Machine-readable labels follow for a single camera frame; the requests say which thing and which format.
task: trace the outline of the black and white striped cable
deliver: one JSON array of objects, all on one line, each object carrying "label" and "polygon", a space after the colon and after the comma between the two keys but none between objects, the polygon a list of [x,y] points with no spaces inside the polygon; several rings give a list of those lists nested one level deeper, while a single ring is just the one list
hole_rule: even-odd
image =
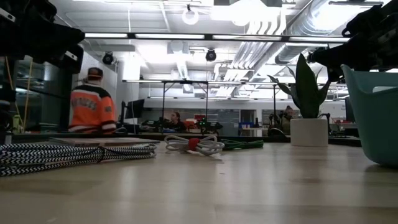
[{"label": "black and white striped cable", "polygon": [[104,160],[150,159],[156,156],[156,147],[155,144],[118,147],[3,145],[0,146],[0,177],[91,164]]}]

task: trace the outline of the yellow wire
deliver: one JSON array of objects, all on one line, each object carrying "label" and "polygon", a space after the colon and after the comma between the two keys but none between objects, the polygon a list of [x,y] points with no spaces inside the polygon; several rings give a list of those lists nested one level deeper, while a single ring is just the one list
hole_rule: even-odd
[{"label": "yellow wire", "polygon": [[[11,78],[11,74],[10,74],[10,66],[8,64],[8,57],[6,57],[6,67],[7,67],[8,80],[10,82],[11,90],[14,90],[14,85],[12,84],[12,78]],[[15,108],[17,110],[17,114],[19,116],[19,121],[23,124],[23,121],[22,121],[22,118],[21,118],[21,114],[19,113],[17,102],[14,102],[14,104],[15,104]]]},{"label": "yellow wire", "polygon": [[25,102],[25,114],[24,114],[24,133],[26,128],[26,116],[27,116],[27,104],[29,102],[29,89],[30,89],[30,78],[32,76],[33,59],[30,61],[29,78],[27,79],[27,91],[26,91],[26,102]]}]

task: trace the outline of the green cable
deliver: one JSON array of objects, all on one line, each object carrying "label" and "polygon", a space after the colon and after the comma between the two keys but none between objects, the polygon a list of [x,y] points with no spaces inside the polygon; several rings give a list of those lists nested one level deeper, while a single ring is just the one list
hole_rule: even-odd
[{"label": "green cable", "polygon": [[238,150],[238,149],[262,148],[262,146],[264,145],[263,140],[246,142],[246,141],[232,141],[232,140],[222,139],[221,142],[224,143],[224,145],[225,145],[225,147],[223,149],[225,151]]}]

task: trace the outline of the potted plant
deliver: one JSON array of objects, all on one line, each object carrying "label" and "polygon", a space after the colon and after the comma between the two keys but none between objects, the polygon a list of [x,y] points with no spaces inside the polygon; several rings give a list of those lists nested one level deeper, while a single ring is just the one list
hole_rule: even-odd
[{"label": "potted plant", "polygon": [[295,83],[290,89],[286,84],[280,83],[278,79],[269,75],[272,82],[278,84],[279,88],[286,94],[292,96],[294,104],[300,109],[302,119],[290,121],[290,142],[293,146],[328,146],[328,123],[325,119],[318,119],[319,107],[326,99],[331,81],[318,89],[318,74],[312,72],[307,65],[305,57],[298,57],[296,72],[289,72],[295,78]]}]

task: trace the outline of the snake plant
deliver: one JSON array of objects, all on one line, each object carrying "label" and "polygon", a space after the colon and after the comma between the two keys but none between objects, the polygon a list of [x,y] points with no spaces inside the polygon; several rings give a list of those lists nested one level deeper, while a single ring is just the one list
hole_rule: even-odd
[{"label": "snake plant", "polygon": [[284,93],[292,96],[303,118],[318,118],[319,107],[326,99],[331,81],[328,80],[321,89],[318,89],[318,75],[315,76],[302,54],[298,57],[296,73],[290,68],[289,72],[296,80],[295,83],[290,84],[290,89],[286,84],[280,83],[277,78],[270,75],[269,78],[278,84]]}]

